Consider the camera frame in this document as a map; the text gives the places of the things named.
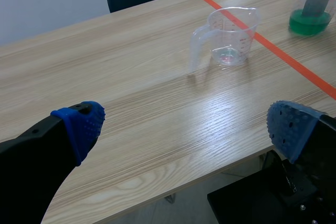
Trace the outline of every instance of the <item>clear plastic measuring cup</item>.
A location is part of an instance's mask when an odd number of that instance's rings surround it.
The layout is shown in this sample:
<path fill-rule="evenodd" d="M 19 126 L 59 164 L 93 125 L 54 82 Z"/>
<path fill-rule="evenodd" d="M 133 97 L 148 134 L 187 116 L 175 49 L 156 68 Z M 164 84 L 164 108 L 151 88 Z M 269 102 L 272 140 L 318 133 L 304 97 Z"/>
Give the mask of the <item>clear plastic measuring cup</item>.
<path fill-rule="evenodd" d="M 229 7 L 211 13 L 207 24 L 196 29 L 191 38 L 190 72 L 197 69 L 202 44 L 208 39 L 217 63 L 226 66 L 242 64 L 259 22 L 260 14 L 255 8 Z"/>
<path fill-rule="evenodd" d="M 326 29 L 336 11 L 336 0 L 296 0 L 290 14 L 290 29 L 315 35 Z"/>

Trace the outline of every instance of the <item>orange tape line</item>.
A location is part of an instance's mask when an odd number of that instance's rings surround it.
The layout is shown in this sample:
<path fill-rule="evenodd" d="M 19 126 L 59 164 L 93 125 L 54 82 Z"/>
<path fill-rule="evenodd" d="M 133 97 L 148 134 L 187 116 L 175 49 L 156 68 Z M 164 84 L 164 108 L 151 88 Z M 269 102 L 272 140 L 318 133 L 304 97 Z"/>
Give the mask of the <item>orange tape line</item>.
<path fill-rule="evenodd" d="M 204 1 L 207 2 L 209 5 L 211 5 L 215 9 L 221 9 L 222 8 L 220 5 L 218 5 L 213 0 L 204 0 Z M 221 12 L 228 19 L 230 19 L 233 23 L 235 23 L 239 28 L 241 28 L 241 29 L 248 28 L 247 25 L 245 25 L 241 20 L 236 18 L 234 15 L 232 15 L 229 11 L 223 10 Z M 318 75 L 316 75 L 315 73 L 310 71 L 308 68 L 303 66 L 297 60 L 294 60 L 292 57 L 289 56 L 289 54 L 282 51 L 280 48 L 278 48 L 276 45 L 274 45 L 272 42 L 270 42 L 268 39 L 266 39 L 261 34 L 255 33 L 254 38 L 255 38 L 256 41 L 258 41 L 264 47 L 266 47 L 268 50 L 270 50 L 273 54 L 278 56 L 281 60 L 283 60 L 285 63 L 287 63 L 292 68 L 294 68 L 296 71 L 298 71 L 301 75 L 306 77 L 310 82 L 315 84 L 317 87 L 319 87 L 325 93 L 327 93 L 330 97 L 332 97 L 336 100 L 336 88 L 334 88 L 332 85 L 330 85 L 329 83 L 324 81 Z"/>

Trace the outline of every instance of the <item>green liquid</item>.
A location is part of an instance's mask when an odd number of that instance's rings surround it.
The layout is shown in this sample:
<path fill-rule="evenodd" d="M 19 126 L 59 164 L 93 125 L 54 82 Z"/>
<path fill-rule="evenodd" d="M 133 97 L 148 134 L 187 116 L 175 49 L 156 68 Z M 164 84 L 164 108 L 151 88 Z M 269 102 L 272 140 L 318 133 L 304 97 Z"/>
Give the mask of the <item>green liquid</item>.
<path fill-rule="evenodd" d="M 291 13 L 289 27 L 297 34 L 315 35 L 325 30 L 330 20 L 329 13 L 324 12 L 319 17 L 304 17 L 302 16 L 302 9 L 299 9 Z"/>

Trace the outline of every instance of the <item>water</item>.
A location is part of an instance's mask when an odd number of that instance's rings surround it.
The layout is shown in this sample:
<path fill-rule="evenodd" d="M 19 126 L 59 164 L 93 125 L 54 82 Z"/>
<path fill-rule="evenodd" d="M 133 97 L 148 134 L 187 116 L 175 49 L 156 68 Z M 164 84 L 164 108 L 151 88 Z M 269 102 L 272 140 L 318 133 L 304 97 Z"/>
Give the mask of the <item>water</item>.
<path fill-rule="evenodd" d="M 241 55 L 238 50 L 230 47 L 214 49 L 212 55 L 218 64 L 226 66 L 242 64 L 246 59 L 246 55 Z"/>
<path fill-rule="evenodd" d="M 302 9 L 295 10 L 291 13 L 289 19 L 290 29 L 301 35 L 315 35 L 328 26 L 331 16 L 329 13 L 324 12 L 319 17 L 305 17 L 302 16 Z"/>

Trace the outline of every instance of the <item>table surface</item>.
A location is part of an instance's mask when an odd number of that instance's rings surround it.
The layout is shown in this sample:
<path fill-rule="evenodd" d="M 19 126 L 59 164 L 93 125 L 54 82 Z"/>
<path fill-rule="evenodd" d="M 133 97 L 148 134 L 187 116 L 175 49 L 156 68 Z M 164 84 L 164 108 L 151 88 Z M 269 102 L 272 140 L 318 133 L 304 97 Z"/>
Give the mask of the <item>table surface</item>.
<path fill-rule="evenodd" d="M 293 0 L 214 0 L 260 9 L 257 31 L 336 85 L 336 25 L 288 31 Z M 106 109 L 101 136 L 56 193 L 43 223 L 104 223 L 272 148 L 266 112 L 291 100 L 336 115 L 335 101 L 254 41 L 226 70 L 205 47 L 188 75 L 192 32 L 214 9 L 157 0 L 0 48 L 2 141 L 85 100 Z"/>

